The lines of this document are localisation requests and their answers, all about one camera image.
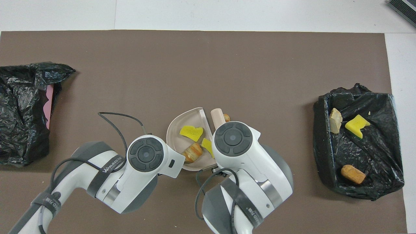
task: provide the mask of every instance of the black control button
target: black control button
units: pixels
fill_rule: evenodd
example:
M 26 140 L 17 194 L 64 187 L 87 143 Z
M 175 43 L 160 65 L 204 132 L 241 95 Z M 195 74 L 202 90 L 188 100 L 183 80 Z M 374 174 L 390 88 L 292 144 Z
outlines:
M 162 163 L 162 155 L 156 154 L 155 160 L 149 164 L 150 169 L 158 167 Z
M 235 128 L 227 130 L 224 134 L 224 141 L 230 146 L 238 145 L 242 138 L 241 132 Z
M 135 157 L 134 158 L 130 158 L 130 163 L 131 163 L 131 166 L 134 169 L 138 170 L 138 171 L 145 170 L 146 169 L 146 164 L 144 164 L 142 162 L 139 162 L 137 160 L 137 158 L 135 158 Z
M 216 130 L 216 132 L 215 132 L 215 135 L 219 135 L 219 136 L 221 136 L 221 135 L 223 135 L 224 134 L 224 132 L 227 130 L 227 129 L 230 129 L 230 128 L 232 128 L 233 127 L 233 123 L 225 123 L 225 124 L 223 124 L 223 125 L 221 125 L 217 130 Z
M 143 139 L 140 139 L 138 141 L 136 141 L 136 143 L 134 143 L 131 148 L 130 148 L 130 154 L 136 154 L 137 150 L 144 145 L 144 141 Z
M 215 144 L 217 148 L 222 152 L 223 154 L 228 154 L 230 152 L 230 147 L 224 142 L 224 140 L 221 137 L 218 137 L 215 139 Z
M 142 162 L 150 162 L 155 157 L 155 151 L 149 146 L 144 146 L 139 149 L 137 156 Z
M 245 126 L 244 124 L 237 123 L 237 124 L 235 124 L 235 127 L 238 128 L 243 133 L 243 135 L 245 137 L 251 136 L 250 129 L 247 126 Z
M 169 167 L 172 168 L 173 164 L 175 164 L 175 160 L 172 159 L 171 162 L 169 163 Z
M 238 146 L 234 147 L 233 149 L 233 153 L 234 154 L 241 154 L 243 153 L 245 150 L 248 149 L 248 146 L 250 145 L 250 141 L 244 139 L 243 142 L 241 142 L 241 144 L 239 144 Z
M 152 137 L 147 138 L 146 143 L 148 145 L 153 146 L 153 148 L 155 148 L 156 151 L 162 150 L 162 144 Z

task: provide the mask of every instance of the beige tray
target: beige tray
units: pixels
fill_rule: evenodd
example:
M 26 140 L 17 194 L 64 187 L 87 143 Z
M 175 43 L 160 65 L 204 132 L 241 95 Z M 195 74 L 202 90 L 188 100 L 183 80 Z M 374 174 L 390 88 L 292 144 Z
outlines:
M 181 154 L 186 148 L 194 143 L 193 140 L 179 134 L 182 127 L 185 125 L 202 127 L 204 133 L 202 134 L 200 141 L 203 137 L 212 141 L 212 133 L 204 109 L 202 107 L 197 107 L 176 117 L 168 127 L 166 143 L 176 152 Z M 202 151 L 202 155 L 194 163 L 184 164 L 182 168 L 188 171 L 199 171 L 216 164 L 215 159 L 211 157 L 208 150 L 202 148 Z

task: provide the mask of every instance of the brown table mat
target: brown table mat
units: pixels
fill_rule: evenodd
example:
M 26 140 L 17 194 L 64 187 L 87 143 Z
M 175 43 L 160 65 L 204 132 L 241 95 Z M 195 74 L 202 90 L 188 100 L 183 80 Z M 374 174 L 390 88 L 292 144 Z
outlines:
M 391 93 L 383 34 L 2 32 L 0 66 L 43 61 L 78 72 L 58 97 L 50 154 L 24 168 L 0 167 L 5 232 L 48 185 L 53 167 L 84 142 L 102 140 L 123 153 L 118 134 L 97 112 L 133 115 L 166 139 L 169 123 L 194 107 L 208 115 L 220 107 L 259 130 L 260 142 L 277 150 L 293 172 L 294 194 L 254 233 L 406 232 L 401 190 L 375 202 L 336 194 L 319 180 L 312 152 L 312 104 L 319 95 L 356 82 Z M 127 144 L 142 134 L 134 121 L 111 120 Z M 48 233 L 212 233 L 194 214 L 194 177 L 184 170 L 177 179 L 160 176 L 144 205 L 124 215 L 76 189 Z

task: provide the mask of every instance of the bread roll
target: bread roll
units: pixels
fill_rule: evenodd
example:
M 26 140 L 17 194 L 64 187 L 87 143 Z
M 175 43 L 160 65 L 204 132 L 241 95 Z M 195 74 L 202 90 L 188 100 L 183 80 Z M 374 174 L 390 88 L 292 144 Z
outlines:
M 223 115 L 224 115 L 225 122 L 229 122 L 230 121 L 230 116 L 227 115 L 227 114 L 223 114 Z
M 185 156 L 185 163 L 195 162 L 202 155 L 201 146 L 198 143 L 193 143 L 186 148 L 182 155 Z

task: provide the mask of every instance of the white surface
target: white surface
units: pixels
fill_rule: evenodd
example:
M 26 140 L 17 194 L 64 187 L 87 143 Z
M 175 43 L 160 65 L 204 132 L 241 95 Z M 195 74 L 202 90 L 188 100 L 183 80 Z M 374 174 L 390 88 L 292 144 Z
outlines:
M 0 1 L 0 31 L 114 29 L 115 0 Z
M 384 0 L 0 0 L 0 31 L 14 30 L 249 30 L 415 33 Z M 386 34 L 396 97 L 409 233 L 416 233 L 413 154 L 416 34 Z
M 383 0 L 118 0 L 115 29 L 416 32 Z
M 386 34 L 389 58 L 391 90 L 393 92 L 397 120 L 399 122 L 400 145 L 403 159 L 407 232 L 416 233 L 416 34 Z

